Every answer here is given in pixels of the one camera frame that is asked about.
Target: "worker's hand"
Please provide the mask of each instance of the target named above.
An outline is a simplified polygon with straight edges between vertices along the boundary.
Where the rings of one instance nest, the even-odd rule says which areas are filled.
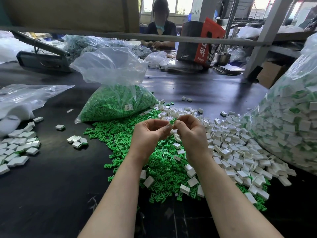
[[[174,123],[186,151],[186,158],[190,165],[199,168],[203,159],[210,158],[206,137],[206,129],[198,119],[192,115],[182,115]]]
[[[167,139],[172,124],[167,120],[148,119],[135,125],[129,154],[144,166],[159,140]]]
[[[165,47],[165,44],[164,44],[164,42],[156,41],[155,43],[153,43],[152,46],[153,46],[154,48],[162,48],[162,47]]]

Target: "seated worker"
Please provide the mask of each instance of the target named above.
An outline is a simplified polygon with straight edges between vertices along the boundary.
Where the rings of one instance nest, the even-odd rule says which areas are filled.
[[[283,238],[212,158],[206,129],[191,115],[178,117],[174,127],[160,119],[135,125],[128,154],[78,238],[134,237],[142,167],[172,128],[177,129],[188,163],[197,173],[221,238]]]
[[[177,31],[175,23],[167,20],[169,14],[170,10],[168,9],[167,0],[155,0],[153,5],[154,22],[149,24],[145,33],[176,36]],[[164,49],[166,47],[175,48],[175,42],[170,41],[143,41],[142,44],[144,46],[153,46],[160,49]]]

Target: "white label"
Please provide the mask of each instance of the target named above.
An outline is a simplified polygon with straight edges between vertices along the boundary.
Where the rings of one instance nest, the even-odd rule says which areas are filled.
[[[124,106],[124,110],[125,110],[125,111],[133,110],[133,105],[132,105],[132,104],[126,104],[126,105]]]

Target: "black table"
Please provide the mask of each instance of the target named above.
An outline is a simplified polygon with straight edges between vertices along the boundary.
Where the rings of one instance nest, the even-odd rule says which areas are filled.
[[[259,84],[242,84],[241,76],[215,74],[170,74],[147,71],[144,86],[175,107],[204,109],[204,116],[219,117],[221,111],[247,112],[259,103],[266,89]],[[109,183],[112,170],[111,151],[99,140],[89,140],[89,147],[75,150],[66,141],[82,135],[89,124],[74,124],[82,107],[99,87],[85,83],[79,73],[68,75],[38,74],[23,70],[16,63],[0,66],[0,88],[12,83],[75,85],[74,88],[47,101],[34,111],[44,117],[35,131],[42,143],[40,152],[23,167],[13,168],[0,176],[1,238],[64,238],[77,237],[92,213],[93,197],[100,201]],[[181,101],[182,96],[193,99]],[[55,130],[66,126],[64,132]],[[274,178],[268,192],[270,199],[264,215],[285,236],[315,231],[316,177],[296,169],[291,187]],[[206,201],[183,196],[163,204],[148,202],[150,192],[140,189],[136,220],[136,237],[218,237]]]

